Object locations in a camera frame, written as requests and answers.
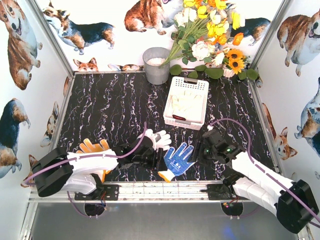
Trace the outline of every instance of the white plastic basket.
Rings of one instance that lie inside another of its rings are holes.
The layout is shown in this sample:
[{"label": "white plastic basket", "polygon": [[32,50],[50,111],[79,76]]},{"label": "white plastic basket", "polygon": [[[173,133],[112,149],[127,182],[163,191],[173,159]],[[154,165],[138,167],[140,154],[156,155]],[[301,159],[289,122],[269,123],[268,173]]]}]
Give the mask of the white plastic basket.
[{"label": "white plastic basket", "polygon": [[[195,95],[203,96],[201,122],[183,121],[167,116],[167,111],[171,104],[171,96],[176,95],[185,90],[189,90]],[[164,123],[167,125],[177,126],[186,129],[200,130],[201,127],[205,124],[208,91],[209,83],[207,81],[179,76],[173,77],[163,113]]]}]

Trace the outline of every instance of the white glove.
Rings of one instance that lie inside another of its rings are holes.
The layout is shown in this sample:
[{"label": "white glove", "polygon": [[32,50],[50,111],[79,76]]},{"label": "white glove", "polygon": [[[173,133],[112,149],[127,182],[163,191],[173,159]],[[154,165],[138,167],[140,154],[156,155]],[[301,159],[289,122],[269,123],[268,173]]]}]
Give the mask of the white glove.
[{"label": "white glove", "polygon": [[154,150],[158,150],[159,148],[163,149],[163,151],[167,151],[169,149],[169,145],[171,144],[170,134],[166,134],[165,130],[154,133],[152,129],[147,129],[145,131],[145,137],[151,139],[153,145],[152,148]]},{"label": "white glove", "polygon": [[196,103],[199,103],[200,100],[200,95],[195,95],[188,90],[184,91],[184,93],[179,95],[178,97],[176,95],[173,95],[171,98],[173,118],[180,117],[181,120],[187,120],[189,110],[193,108]]}]

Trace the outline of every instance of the black marble tabletop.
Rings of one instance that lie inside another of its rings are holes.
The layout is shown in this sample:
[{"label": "black marble tabletop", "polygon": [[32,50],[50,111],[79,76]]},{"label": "black marble tabletop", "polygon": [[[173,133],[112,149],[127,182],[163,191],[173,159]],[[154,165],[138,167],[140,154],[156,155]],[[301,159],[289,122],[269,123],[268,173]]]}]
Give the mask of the black marble tabletop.
[{"label": "black marble tabletop", "polygon": [[[231,118],[242,123],[251,135],[251,154],[269,168],[273,163],[266,139],[259,122],[250,88],[246,82],[235,78],[198,79],[209,81],[209,93],[205,124],[201,130],[191,130],[166,125],[163,113],[171,84],[170,79],[162,85],[148,83],[145,73],[77,74],[67,106],[58,146],[69,152],[79,149],[88,138],[92,143],[106,139],[110,147],[131,143],[143,131],[144,121],[154,132],[165,129],[171,135],[173,147],[182,142],[192,144],[207,131],[216,119]],[[224,121],[215,126],[230,143],[247,147],[245,132],[235,123]],[[228,175],[228,167],[219,163],[207,167],[198,163],[176,178],[184,180],[218,180]],[[156,172],[134,165],[128,169],[113,170],[106,176],[107,182],[163,181]]]}]

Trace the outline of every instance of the sunflower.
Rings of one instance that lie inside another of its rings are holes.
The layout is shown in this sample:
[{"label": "sunflower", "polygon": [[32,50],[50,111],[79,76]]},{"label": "sunflower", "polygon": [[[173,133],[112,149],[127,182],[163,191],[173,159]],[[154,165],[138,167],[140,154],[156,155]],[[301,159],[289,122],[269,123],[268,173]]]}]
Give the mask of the sunflower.
[{"label": "sunflower", "polygon": [[243,56],[244,53],[238,49],[231,49],[226,55],[228,59],[241,59]]},{"label": "sunflower", "polygon": [[228,65],[235,72],[235,74],[241,73],[241,70],[245,68],[245,63],[240,58],[229,58]]}]

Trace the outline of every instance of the glove cuff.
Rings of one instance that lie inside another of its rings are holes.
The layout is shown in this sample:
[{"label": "glove cuff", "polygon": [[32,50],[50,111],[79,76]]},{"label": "glove cuff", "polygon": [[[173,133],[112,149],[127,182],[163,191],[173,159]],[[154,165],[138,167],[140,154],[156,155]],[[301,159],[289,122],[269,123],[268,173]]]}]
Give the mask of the glove cuff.
[{"label": "glove cuff", "polygon": [[171,183],[171,180],[176,176],[171,170],[158,171],[160,177],[162,177],[167,183]]}]

